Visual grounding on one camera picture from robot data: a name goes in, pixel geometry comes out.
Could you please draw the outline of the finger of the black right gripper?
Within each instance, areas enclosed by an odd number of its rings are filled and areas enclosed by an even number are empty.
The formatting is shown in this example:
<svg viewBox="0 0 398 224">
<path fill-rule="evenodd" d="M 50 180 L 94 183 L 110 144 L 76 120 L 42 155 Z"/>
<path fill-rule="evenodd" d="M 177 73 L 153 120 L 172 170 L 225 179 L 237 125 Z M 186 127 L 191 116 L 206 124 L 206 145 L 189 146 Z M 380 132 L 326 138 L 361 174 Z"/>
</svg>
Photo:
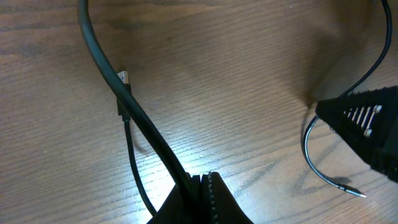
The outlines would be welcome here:
<svg viewBox="0 0 398 224">
<path fill-rule="evenodd" d="M 326 122 L 371 169 L 397 182 L 397 87 L 321 100 Z"/>
</svg>

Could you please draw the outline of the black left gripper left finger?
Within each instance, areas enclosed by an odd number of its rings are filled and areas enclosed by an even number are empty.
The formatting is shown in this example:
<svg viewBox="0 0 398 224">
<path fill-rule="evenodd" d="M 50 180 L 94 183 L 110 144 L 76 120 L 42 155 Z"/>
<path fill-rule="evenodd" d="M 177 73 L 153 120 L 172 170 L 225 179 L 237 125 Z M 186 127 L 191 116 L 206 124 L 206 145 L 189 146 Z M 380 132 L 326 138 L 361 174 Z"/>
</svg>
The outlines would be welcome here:
<svg viewBox="0 0 398 224">
<path fill-rule="evenodd" d="M 185 201 L 175 185 L 160 210 L 147 224 L 197 224 L 201 223 L 200 211 Z"/>
</svg>

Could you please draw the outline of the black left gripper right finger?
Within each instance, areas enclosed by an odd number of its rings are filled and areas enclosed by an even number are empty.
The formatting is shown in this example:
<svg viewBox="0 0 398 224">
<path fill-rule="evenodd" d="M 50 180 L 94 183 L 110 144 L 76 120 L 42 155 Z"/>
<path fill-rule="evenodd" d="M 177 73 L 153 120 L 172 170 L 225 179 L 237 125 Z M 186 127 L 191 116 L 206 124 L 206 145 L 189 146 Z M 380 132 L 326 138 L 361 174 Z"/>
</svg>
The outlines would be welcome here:
<svg viewBox="0 0 398 224">
<path fill-rule="evenodd" d="M 202 176 L 201 198 L 211 224 L 253 224 L 218 172 L 209 172 Z"/>
</svg>

